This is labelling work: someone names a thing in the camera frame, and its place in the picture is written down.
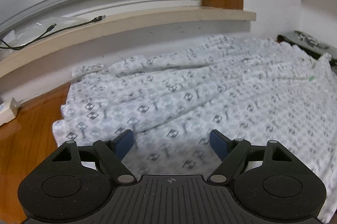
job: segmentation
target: white patterned cloth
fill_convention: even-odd
[[[220,164],[209,145],[212,129],[253,145],[276,139],[324,182],[319,219],[328,222],[337,207],[337,77],[328,58],[316,61],[288,43],[224,36],[135,56],[72,84],[53,134],[58,145],[71,139],[80,146],[133,130],[123,163],[137,177],[207,177]]]

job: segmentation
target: shelf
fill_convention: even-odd
[[[0,78],[41,57],[96,38],[139,28],[192,21],[255,21],[256,13],[211,7],[168,7],[125,12],[50,36],[0,61]]]

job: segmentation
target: cable connector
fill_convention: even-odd
[[[93,18],[93,19],[92,19],[92,22],[93,22],[93,23],[96,23],[96,22],[98,22],[98,21],[102,21],[103,19],[105,19],[105,15],[101,15],[101,16],[98,16],[98,17],[96,17],[96,18]]]
[[[47,28],[46,33],[48,33],[49,31],[52,31],[56,26],[56,23],[53,23],[50,27]]]

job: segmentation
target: wrinkled fabric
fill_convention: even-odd
[[[329,55],[316,61],[288,43],[209,37],[84,76],[71,85],[53,134],[58,145],[80,146],[131,129],[135,143],[123,163],[137,178],[207,177],[220,164],[209,145],[213,129],[252,145],[278,140],[324,182],[319,219],[328,222],[337,207],[336,83]]]

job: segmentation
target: crosshair marking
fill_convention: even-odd
[[[174,179],[174,178],[171,177],[171,178],[168,179],[167,181],[170,182],[170,183],[172,184],[172,183],[174,183],[174,182],[176,182],[176,181],[178,181],[178,180],[176,180],[176,179]]]

